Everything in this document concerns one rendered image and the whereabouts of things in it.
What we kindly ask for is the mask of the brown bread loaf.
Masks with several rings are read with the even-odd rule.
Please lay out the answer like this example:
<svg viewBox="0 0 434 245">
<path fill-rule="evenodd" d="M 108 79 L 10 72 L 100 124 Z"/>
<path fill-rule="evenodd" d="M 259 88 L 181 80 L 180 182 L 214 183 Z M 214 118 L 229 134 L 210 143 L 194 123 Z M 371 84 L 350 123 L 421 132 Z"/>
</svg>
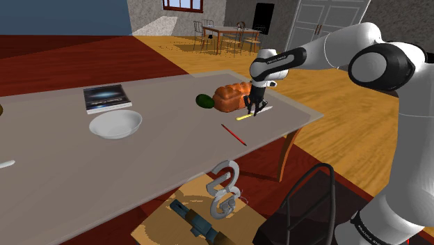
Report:
<svg viewBox="0 0 434 245">
<path fill-rule="evenodd" d="M 221 86 L 216 89 L 212 99 L 214 108 L 218 111 L 229 113 L 244 108 L 244 97 L 250 94 L 251 83 L 241 82 Z"/>
</svg>

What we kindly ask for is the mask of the dark green avocado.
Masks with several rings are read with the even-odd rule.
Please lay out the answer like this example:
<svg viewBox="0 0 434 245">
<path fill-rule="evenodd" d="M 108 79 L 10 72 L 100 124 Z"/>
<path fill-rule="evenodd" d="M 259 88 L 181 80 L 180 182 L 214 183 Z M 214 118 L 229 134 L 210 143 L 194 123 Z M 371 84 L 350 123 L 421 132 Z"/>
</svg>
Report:
<svg viewBox="0 0 434 245">
<path fill-rule="evenodd" d="M 212 109 L 215 105 L 214 99 L 206 94 L 197 95 L 195 103 L 204 109 Z"/>
</svg>

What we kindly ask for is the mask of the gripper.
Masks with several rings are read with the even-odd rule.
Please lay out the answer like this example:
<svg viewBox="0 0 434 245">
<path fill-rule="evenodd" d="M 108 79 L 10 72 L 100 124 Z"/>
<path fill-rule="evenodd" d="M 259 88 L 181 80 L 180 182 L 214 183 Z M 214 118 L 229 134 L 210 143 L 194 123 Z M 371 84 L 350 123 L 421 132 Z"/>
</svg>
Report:
<svg viewBox="0 0 434 245">
<path fill-rule="evenodd" d="M 255 112 L 254 116 L 256 116 L 259 112 L 261 112 L 268 102 L 264 100 L 264 93 L 265 93 L 266 87 L 257 87 L 252 85 L 250 89 L 250 95 L 244 96 L 244 102 L 245 106 L 248 109 L 248 114 L 251 114 L 252 106 L 255 103 Z"/>
</svg>

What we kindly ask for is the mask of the low light wooden table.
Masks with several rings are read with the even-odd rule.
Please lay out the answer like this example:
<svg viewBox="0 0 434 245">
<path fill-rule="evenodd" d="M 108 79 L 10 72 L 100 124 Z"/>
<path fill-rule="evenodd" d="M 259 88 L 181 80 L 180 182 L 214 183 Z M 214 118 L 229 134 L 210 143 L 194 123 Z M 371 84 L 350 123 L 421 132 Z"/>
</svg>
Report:
<svg viewBox="0 0 434 245">
<path fill-rule="evenodd" d="M 189 225 L 170 204 L 177 199 L 187 208 L 196 211 L 208 221 L 212 228 L 222 232 L 236 245 L 253 245 L 252 240 L 266 219 L 242 200 L 236 200 L 235 210 L 224 219 L 214 219 L 210 215 L 211 203 L 214 199 L 206 189 L 212 178 L 204 174 L 183 184 L 175 193 L 160 205 L 131 236 L 141 245 L 208 245 L 205 238 L 195 237 Z"/>
</svg>

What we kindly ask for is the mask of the grey curled sculpture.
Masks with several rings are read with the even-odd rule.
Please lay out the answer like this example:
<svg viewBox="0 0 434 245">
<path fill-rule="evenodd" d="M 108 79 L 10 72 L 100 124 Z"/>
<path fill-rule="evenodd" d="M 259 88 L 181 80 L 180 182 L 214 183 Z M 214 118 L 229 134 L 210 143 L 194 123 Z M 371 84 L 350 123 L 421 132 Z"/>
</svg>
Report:
<svg viewBox="0 0 434 245">
<path fill-rule="evenodd" d="M 235 186 L 239 178 L 239 165 L 232 160 L 225 160 L 215 166 L 211 172 L 217 174 L 224 168 L 231 168 L 231 172 L 226 172 L 212 182 L 206 184 L 207 192 L 214 197 L 211 207 L 210 215 L 215 219 L 223 219 L 232 213 L 236 207 L 236 199 L 241 196 L 241 191 Z M 217 185 L 222 184 L 224 181 L 230 180 L 229 184 L 222 189 L 216 189 Z"/>
</svg>

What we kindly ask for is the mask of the yellow-handled knife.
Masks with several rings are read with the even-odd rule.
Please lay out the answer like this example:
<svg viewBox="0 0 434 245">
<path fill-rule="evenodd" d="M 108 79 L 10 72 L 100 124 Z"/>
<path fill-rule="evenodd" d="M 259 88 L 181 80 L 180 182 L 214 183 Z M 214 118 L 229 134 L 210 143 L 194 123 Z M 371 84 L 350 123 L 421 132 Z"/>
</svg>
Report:
<svg viewBox="0 0 434 245">
<path fill-rule="evenodd" d="M 273 106 L 264 107 L 261 111 L 257 112 L 256 115 L 258 115 L 259 113 L 268 111 L 269 109 L 272 109 L 272 108 L 273 108 Z M 246 114 L 244 116 L 240 116 L 240 117 L 236 118 L 236 120 L 243 120 L 243 119 L 249 118 L 249 117 L 251 117 L 253 115 L 255 115 L 255 112 L 251 112 L 251 113 L 248 113 L 248 114 Z"/>
</svg>

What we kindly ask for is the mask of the red-framed window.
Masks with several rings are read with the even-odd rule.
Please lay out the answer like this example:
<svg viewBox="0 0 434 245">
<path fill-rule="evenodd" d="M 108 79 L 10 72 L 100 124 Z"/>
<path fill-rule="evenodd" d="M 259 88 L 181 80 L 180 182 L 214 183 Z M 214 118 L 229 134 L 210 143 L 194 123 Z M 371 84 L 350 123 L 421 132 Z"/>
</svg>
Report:
<svg viewBox="0 0 434 245">
<path fill-rule="evenodd" d="M 203 13 L 203 0 L 162 0 L 164 10 Z"/>
</svg>

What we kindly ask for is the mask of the red pencil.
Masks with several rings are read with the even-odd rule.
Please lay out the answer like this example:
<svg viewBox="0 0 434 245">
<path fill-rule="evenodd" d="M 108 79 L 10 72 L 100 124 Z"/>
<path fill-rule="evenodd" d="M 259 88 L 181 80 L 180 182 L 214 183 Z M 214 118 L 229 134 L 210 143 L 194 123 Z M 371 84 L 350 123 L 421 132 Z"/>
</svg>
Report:
<svg viewBox="0 0 434 245">
<path fill-rule="evenodd" d="M 229 128 L 227 128 L 224 124 L 221 124 L 222 127 L 229 132 L 236 140 L 238 140 L 240 143 L 242 143 L 244 146 L 247 146 L 247 144 L 241 139 L 239 138 L 233 131 L 231 131 Z"/>
</svg>

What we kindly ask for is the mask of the black metal chair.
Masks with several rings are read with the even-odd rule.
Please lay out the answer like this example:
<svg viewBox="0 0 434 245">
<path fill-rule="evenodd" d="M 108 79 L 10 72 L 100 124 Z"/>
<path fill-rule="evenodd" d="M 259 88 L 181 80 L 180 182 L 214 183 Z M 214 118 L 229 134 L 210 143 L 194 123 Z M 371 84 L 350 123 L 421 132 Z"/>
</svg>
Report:
<svg viewBox="0 0 434 245">
<path fill-rule="evenodd" d="M 301 215 L 291 214 L 290 197 L 312 172 L 318 168 L 329 170 L 328 190 L 312 203 Z M 328 221 L 320 222 L 309 218 L 329 201 Z M 254 245 L 334 245 L 336 217 L 335 172 L 327 163 L 319 163 L 309 169 L 290 189 L 280 207 L 258 228 L 252 243 Z"/>
</svg>

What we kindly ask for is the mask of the white double door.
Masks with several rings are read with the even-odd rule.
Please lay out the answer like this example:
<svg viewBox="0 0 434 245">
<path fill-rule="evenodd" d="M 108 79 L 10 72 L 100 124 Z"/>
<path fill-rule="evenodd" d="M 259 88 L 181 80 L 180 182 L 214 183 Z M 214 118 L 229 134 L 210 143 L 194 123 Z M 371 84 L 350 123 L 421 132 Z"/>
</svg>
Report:
<svg viewBox="0 0 434 245">
<path fill-rule="evenodd" d="M 371 0 L 299 0 L 286 50 L 359 24 Z"/>
</svg>

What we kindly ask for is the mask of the white bowl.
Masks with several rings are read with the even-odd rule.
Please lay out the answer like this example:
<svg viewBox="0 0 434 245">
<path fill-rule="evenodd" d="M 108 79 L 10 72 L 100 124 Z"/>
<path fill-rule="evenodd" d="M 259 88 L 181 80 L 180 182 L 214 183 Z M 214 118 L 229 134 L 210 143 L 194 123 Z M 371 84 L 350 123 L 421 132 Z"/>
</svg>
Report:
<svg viewBox="0 0 434 245">
<path fill-rule="evenodd" d="M 142 115 L 132 110 L 109 111 L 94 118 L 89 130 L 103 139 L 123 139 L 134 134 L 142 120 Z"/>
</svg>

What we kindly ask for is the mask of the blue and brown tool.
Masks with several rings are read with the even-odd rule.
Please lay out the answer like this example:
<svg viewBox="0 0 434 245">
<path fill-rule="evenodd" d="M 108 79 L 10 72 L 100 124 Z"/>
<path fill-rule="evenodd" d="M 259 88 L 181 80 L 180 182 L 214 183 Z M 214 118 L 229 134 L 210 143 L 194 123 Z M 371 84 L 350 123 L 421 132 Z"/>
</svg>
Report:
<svg viewBox="0 0 434 245">
<path fill-rule="evenodd" d="M 170 208 L 191 225 L 190 231 L 195 237 L 204 236 L 208 245 L 236 245 L 222 232 L 213 229 L 210 222 L 206 221 L 196 211 L 187 208 L 177 199 L 171 202 Z"/>
</svg>

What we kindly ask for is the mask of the dark blue book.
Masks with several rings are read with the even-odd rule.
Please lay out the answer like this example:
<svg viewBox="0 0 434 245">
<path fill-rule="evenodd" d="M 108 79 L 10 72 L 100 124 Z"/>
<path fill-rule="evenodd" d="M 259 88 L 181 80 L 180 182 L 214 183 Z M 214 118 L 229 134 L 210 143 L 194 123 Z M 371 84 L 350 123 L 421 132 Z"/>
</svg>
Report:
<svg viewBox="0 0 434 245">
<path fill-rule="evenodd" d="M 121 84 L 85 88 L 83 95 L 87 114 L 100 113 L 132 106 Z"/>
</svg>

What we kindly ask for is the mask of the wooden dining table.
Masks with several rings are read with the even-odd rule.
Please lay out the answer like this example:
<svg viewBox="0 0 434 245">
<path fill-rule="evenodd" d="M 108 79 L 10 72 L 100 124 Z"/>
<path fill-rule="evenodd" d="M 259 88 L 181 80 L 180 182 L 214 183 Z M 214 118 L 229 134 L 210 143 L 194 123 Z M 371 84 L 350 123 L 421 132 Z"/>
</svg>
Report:
<svg viewBox="0 0 434 245">
<path fill-rule="evenodd" d="M 236 31 L 237 27 L 231 27 L 231 26 L 203 26 L 204 29 L 204 34 L 212 34 L 212 33 L 216 33 L 217 34 L 217 39 L 216 39 L 216 46 L 215 46 L 215 51 L 216 54 L 219 54 L 221 51 L 221 40 L 222 40 L 222 34 L 224 33 L 234 33 Z M 255 31 L 253 29 L 249 29 L 246 28 L 243 34 L 243 37 L 247 34 L 251 34 L 254 33 Z"/>
</svg>

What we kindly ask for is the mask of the black wall panel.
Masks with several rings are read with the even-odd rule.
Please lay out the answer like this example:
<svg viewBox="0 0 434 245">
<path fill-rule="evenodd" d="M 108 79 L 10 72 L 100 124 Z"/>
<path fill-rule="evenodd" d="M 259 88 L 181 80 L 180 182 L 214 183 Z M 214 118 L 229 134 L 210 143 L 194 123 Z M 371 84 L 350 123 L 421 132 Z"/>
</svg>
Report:
<svg viewBox="0 0 434 245">
<path fill-rule="evenodd" d="M 267 35 L 270 29 L 274 7 L 274 3 L 257 3 L 252 28 L 261 28 L 264 31 L 263 34 Z"/>
</svg>

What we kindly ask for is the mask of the grey table with wooden legs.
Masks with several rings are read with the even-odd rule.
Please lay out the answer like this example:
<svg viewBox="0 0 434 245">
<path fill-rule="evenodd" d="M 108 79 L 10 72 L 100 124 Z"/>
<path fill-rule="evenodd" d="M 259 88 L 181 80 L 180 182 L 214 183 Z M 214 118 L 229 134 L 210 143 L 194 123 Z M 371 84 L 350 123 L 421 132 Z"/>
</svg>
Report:
<svg viewBox="0 0 434 245">
<path fill-rule="evenodd" d="M 125 82 L 143 120 L 118 140 L 89 130 L 81 88 L 0 97 L 0 163 L 15 160 L 0 168 L 0 245 L 59 244 L 321 118 L 270 89 L 273 108 L 243 120 L 195 103 L 242 81 L 222 70 Z"/>
</svg>

